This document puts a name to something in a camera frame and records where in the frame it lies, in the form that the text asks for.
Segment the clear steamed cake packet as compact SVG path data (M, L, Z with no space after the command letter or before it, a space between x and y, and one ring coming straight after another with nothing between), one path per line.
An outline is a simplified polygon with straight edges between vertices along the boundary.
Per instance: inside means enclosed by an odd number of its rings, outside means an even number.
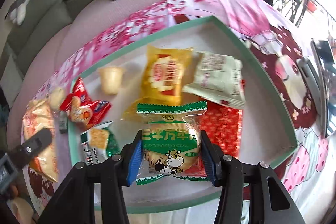
M56 113L64 98L63 88L53 88L45 97L31 100L22 118L23 137L32 157L29 166L53 182L59 180Z

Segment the green mung bean biscuit packet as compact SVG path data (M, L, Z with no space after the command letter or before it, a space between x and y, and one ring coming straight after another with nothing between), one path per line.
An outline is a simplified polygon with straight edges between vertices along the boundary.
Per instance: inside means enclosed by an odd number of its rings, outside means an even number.
M86 165L100 164L120 153L120 146L110 129L112 123L108 121L98 124L80 135Z

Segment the green cow biscuit packet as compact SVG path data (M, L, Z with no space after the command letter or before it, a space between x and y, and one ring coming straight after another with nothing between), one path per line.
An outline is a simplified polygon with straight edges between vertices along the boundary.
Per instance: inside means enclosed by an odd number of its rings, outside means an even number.
M206 111L206 101L180 106L137 105L137 114L143 120L138 185L164 177L207 181L201 161L201 120Z

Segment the red cracker packet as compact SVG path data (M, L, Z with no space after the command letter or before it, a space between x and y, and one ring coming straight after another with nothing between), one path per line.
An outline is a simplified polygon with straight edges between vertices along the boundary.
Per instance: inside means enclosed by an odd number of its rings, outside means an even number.
M60 110L67 113L70 121L80 124L82 128L89 129L98 125L111 107L112 105L108 101L92 100L84 86L83 79L79 77L72 92L60 105Z

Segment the red patterned snack packet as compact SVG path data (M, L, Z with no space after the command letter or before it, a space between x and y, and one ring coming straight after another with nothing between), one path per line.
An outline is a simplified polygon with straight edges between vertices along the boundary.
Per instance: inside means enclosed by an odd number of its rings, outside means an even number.
M183 91L183 102L207 102L207 110L187 118L188 127L200 137L205 130L210 141L217 144L224 154L238 158L242 138L243 110L211 102L203 96Z

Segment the cream jelly cup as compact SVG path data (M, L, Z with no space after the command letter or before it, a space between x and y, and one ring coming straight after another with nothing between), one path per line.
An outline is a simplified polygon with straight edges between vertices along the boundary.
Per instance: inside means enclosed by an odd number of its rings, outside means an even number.
M124 69L120 67L103 67L99 68L101 90L106 95L116 95L121 87Z

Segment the pale green snack packet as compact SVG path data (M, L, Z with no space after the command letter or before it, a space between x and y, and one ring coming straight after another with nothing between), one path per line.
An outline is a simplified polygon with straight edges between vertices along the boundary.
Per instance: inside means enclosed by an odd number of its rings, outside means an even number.
M232 56L201 52L193 82L182 91L242 110L245 106L242 68L242 62Z

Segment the pink anime print blanket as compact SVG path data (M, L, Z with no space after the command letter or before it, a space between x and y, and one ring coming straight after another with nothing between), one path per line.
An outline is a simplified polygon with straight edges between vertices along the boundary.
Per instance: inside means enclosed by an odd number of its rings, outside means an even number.
M25 98L44 98L56 86L68 89L71 81L96 61L150 34L216 16L250 48L288 109L299 147L291 161L280 167L281 180L305 220L320 220L333 195L334 146L319 128L311 90L297 106L291 88L280 78L285 65L309 51L288 20L263 0L163 0L137 8L107 28L96 23L106 13L94 1L48 40L25 76Z

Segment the yellow snack packet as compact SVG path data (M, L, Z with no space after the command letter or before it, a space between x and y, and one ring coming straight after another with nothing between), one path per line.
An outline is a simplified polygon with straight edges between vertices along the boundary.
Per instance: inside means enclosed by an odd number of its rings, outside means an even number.
M178 106L182 102L182 79L193 57L193 49L147 47L147 64L142 74L139 98L123 113L126 121L140 121L137 105Z

